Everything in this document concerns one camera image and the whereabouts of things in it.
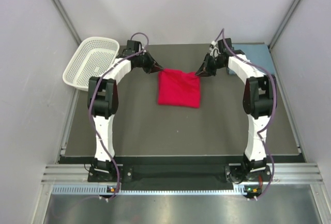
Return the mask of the red t shirt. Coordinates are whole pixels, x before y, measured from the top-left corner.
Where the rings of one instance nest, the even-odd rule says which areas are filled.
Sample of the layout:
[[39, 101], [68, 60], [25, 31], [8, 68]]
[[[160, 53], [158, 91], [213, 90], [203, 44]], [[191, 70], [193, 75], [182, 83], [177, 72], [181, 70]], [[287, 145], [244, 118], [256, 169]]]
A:
[[194, 72], [164, 69], [158, 73], [159, 105], [199, 108], [201, 81]]

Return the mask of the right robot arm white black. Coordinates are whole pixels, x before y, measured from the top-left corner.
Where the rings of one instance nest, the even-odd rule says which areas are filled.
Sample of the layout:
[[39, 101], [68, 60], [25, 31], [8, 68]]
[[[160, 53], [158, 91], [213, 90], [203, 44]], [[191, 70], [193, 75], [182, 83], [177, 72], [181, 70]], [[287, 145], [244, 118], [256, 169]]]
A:
[[251, 181], [266, 169], [264, 148], [267, 126], [277, 106], [276, 79], [246, 57], [233, 50], [230, 38], [212, 41], [209, 52], [195, 73], [198, 77], [215, 76], [218, 69], [233, 71], [244, 83], [243, 109], [248, 116], [248, 142], [243, 155], [241, 173]]

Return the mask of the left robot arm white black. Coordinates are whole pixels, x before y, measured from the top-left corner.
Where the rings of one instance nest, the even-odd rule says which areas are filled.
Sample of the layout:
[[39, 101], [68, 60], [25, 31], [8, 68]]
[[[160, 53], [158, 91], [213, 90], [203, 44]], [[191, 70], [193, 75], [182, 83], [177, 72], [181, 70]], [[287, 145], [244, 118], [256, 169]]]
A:
[[90, 77], [88, 82], [88, 114], [96, 135], [92, 169], [99, 171], [106, 181], [119, 175], [113, 147], [113, 121], [119, 106], [117, 87], [135, 68], [143, 69], [146, 74], [163, 70], [141, 42], [128, 40], [110, 68], [98, 77]]

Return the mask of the folded blue t shirt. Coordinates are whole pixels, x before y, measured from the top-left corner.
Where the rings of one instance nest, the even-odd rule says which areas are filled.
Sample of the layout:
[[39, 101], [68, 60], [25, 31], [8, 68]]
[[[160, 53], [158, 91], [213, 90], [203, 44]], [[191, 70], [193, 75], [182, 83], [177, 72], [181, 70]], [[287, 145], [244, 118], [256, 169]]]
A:
[[275, 66], [267, 45], [258, 43], [235, 43], [233, 44], [233, 48], [235, 50], [242, 50], [245, 53], [246, 58], [252, 63], [263, 67], [271, 74], [275, 74]]

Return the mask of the white perforated plastic basket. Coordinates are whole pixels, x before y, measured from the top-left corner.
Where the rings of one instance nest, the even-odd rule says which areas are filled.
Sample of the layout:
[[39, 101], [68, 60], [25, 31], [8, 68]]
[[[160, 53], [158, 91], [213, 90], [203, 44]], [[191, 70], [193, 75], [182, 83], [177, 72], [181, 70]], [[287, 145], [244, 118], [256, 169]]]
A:
[[105, 37], [89, 37], [78, 46], [65, 71], [63, 81], [81, 91], [88, 91], [90, 77], [99, 77], [114, 63], [120, 45]]

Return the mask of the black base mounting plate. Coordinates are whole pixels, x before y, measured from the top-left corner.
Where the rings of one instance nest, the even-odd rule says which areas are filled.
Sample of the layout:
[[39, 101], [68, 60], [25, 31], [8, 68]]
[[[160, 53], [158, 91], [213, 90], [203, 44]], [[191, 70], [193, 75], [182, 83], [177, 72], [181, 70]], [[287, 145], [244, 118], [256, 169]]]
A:
[[145, 156], [116, 157], [124, 181], [142, 178], [207, 178], [236, 184], [271, 179], [267, 159], [249, 161], [243, 156]]

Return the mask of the aluminium frame rail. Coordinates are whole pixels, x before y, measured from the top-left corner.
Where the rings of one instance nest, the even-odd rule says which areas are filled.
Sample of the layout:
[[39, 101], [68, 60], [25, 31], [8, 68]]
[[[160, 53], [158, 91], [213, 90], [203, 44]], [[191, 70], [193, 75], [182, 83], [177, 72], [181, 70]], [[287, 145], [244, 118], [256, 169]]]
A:
[[[41, 182], [45, 184], [86, 183], [88, 172], [82, 165], [47, 165]], [[273, 184], [321, 184], [315, 163], [276, 163]]]

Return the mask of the right aluminium corner post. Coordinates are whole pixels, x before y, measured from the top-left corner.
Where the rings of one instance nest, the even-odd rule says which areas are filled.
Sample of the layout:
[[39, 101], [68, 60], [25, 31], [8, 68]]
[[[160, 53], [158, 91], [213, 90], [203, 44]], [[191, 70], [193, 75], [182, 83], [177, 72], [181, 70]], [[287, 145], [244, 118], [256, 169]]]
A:
[[274, 48], [274, 46], [276, 45], [276, 43], [278, 42], [279, 38], [281, 37], [282, 33], [284, 32], [285, 28], [287, 27], [287, 25], [289, 24], [289, 22], [291, 21], [291, 18], [294, 16], [297, 8], [299, 7], [299, 5], [301, 4], [302, 0], [292, 0], [288, 10], [286, 11], [286, 14], [284, 15], [284, 17], [282, 18], [279, 26], [276, 29], [276, 32], [274, 33], [269, 45], [268, 45], [268, 49], [271, 52], [272, 49]]

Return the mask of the aluminium corner post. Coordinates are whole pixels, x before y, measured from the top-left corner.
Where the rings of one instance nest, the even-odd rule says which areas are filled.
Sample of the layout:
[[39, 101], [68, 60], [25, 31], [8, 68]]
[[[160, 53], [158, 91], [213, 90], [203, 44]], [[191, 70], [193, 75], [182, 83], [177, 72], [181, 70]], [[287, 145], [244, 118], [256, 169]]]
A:
[[274, 46], [276, 45], [276, 43], [278, 42], [279, 38], [281, 37], [282, 33], [284, 32], [285, 28], [287, 27], [287, 25], [289, 24], [289, 22], [291, 21], [291, 18], [294, 16], [297, 8], [299, 7], [299, 5], [301, 4], [302, 0], [292, 0], [288, 10], [286, 11], [286, 14], [284, 15], [284, 17], [282, 18], [279, 26], [276, 29], [276, 32], [274, 33], [269, 45], [268, 45], [268, 49], [271, 52], [272, 49], [274, 48]]
[[61, 0], [51, 0], [55, 9], [59, 13], [61, 19], [63, 20], [64, 24], [66, 25], [70, 35], [74, 39], [75, 43], [79, 45], [82, 42], [82, 39], [80, 38], [71, 18], [69, 17], [69, 14], [67, 13], [64, 5], [62, 4]]

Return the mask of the left aluminium corner post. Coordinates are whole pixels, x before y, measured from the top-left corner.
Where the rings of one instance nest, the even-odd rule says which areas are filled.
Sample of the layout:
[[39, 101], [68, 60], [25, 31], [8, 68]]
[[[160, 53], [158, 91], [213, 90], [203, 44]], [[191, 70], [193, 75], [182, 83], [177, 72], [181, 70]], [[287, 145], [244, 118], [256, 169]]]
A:
[[59, 13], [61, 19], [63, 20], [64, 24], [66, 25], [70, 35], [74, 39], [75, 43], [79, 45], [82, 42], [82, 39], [80, 38], [71, 18], [69, 17], [69, 14], [67, 13], [64, 5], [62, 4], [61, 0], [51, 0], [55, 9]]

